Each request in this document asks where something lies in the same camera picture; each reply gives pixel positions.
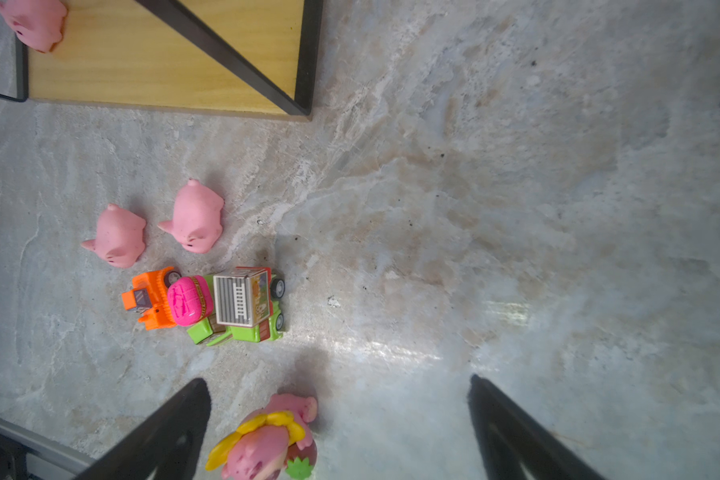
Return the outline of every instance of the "toy truck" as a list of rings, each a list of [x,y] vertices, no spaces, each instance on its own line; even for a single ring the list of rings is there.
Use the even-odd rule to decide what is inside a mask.
[[[147,330],[173,328],[176,322],[168,306],[167,291],[180,278],[172,266],[135,276],[134,288],[121,295],[125,310],[140,313],[139,321]]]
[[[272,269],[238,266],[230,274],[203,278],[212,284],[213,313],[186,330],[195,344],[216,346],[230,339],[260,342],[282,338],[285,317],[279,300],[286,292],[286,283],[273,275]]]

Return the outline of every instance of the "pink toy container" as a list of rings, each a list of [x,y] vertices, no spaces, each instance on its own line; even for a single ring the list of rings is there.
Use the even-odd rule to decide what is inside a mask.
[[[201,275],[183,276],[168,289],[168,305],[173,321],[192,326],[213,313],[208,282]]]

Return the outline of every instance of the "wooden board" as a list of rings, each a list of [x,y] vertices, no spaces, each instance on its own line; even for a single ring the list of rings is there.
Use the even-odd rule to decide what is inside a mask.
[[[134,0],[64,0],[64,40],[30,52],[42,101],[285,115]],[[304,0],[184,0],[291,97]]]

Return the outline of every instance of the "green leaf decoration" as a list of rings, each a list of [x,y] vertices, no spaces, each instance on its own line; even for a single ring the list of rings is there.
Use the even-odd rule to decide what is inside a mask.
[[[309,465],[309,458],[294,458],[288,460],[286,473],[294,480],[305,480],[312,474],[313,466]]]

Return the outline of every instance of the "pig nostril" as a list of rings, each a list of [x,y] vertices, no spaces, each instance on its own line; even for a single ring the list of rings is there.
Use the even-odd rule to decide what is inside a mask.
[[[253,472],[251,472],[251,476],[249,477],[251,480],[253,480],[256,477],[256,474],[258,474],[262,470],[262,466],[264,466],[261,462],[257,463],[255,467],[253,467]]]

